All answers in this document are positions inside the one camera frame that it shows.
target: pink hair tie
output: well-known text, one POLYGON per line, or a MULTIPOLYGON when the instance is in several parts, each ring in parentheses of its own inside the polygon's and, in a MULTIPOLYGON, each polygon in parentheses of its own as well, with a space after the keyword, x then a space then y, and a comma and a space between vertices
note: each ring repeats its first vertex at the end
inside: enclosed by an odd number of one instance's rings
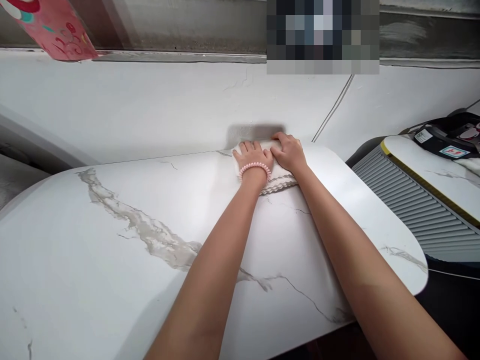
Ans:
POLYGON ((272 179, 272 172, 267 165, 262 162, 251 162, 240 169, 240 172, 238 173, 238 178, 240 179, 240 181, 242 181, 244 172, 246 172, 250 168, 262 168, 266 172, 266 180, 270 181, 272 179))

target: pixelated blur patch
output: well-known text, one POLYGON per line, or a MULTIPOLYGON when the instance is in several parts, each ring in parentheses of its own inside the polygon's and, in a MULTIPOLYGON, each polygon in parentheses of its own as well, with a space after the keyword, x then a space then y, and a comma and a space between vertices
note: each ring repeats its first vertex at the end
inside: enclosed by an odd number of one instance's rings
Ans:
POLYGON ((378 74, 379 0, 267 0, 268 74, 378 74))

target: right hand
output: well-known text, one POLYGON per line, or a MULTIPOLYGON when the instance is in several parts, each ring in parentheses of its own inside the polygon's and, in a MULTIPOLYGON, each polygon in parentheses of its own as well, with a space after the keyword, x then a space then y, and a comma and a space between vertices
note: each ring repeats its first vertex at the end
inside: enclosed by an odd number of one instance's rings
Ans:
POLYGON ((294 138, 292 135, 286 135, 283 132, 277 132, 271 138, 280 140, 281 150, 272 146, 270 151, 282 168, 287 169, 295 175, 297 171, 308 167, 300 140, 294 138))

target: forearm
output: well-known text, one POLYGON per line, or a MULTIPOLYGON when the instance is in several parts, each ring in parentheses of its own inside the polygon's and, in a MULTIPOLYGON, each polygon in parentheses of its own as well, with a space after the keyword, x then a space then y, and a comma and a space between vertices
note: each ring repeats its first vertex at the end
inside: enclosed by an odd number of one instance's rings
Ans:
POLYGON ((201 247, 145 359, 218 358, 261 188, 242 183, 201 247))
POLYGON ((340 285, 379 359, 463 359, 307 166, 295 177, 340 285))

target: pink decorative item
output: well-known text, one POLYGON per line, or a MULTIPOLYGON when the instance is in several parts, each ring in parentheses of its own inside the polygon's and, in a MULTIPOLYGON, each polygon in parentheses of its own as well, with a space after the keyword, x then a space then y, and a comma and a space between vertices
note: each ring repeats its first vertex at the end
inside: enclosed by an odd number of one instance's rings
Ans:
POLYGON ((266 172, 266 180, 269 182, 272 179, 272 172, 267 165, 262 162, 251 162, 240 169, 240 172, 238 173, 238 178, 240 181, 242 181, 244 172, 250 168, 262 168, 266 172))
POLYGON ((0 5, 55 60, 98 57, 67 0, 0 0, 0 5))

